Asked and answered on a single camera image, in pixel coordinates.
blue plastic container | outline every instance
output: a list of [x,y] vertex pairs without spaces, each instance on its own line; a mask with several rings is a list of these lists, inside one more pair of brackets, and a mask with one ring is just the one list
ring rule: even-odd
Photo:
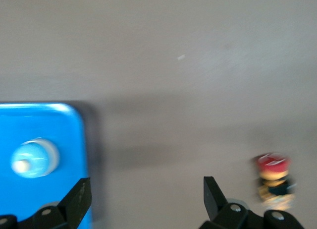
[[[57,150],[54,166],[42,140]],[[18,172],[12,169],[14,162],[22,164]],[[73,107],[64,103],[0,104],[0,215],[14,214],[24,220],[40,207],[60,201],[87,176],[84,125]],[[79,226],[89,228],[90,211]]]

toy figure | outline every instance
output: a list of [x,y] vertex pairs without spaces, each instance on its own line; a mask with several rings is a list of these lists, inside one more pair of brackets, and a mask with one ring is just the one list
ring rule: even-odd
[[269,209],[286,210],[295,198],[288,177],[290,159],[280,153],[267,153],[257,157],[260,170],[259,195]]

red cap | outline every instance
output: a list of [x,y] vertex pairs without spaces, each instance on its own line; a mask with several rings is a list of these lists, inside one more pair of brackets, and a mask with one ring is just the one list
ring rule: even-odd
[[260,171],[285,172],[288,170],[290,159],[280,153],[267,153],[257,159]]

gray table surface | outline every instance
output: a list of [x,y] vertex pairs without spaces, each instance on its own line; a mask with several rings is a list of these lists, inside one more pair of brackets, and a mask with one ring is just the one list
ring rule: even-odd
[[317,219],[317,0],[0,0],[0,101],[90,106],[94,228],[195,229],[203,176],[265,208],[250,159],[292,159]]

small white speck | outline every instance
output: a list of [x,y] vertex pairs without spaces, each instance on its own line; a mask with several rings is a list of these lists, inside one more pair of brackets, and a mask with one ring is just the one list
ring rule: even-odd
[[185,55],[182,55],[182,56],[178,57],[177,59],[178,59],[178,60],[185,59]]

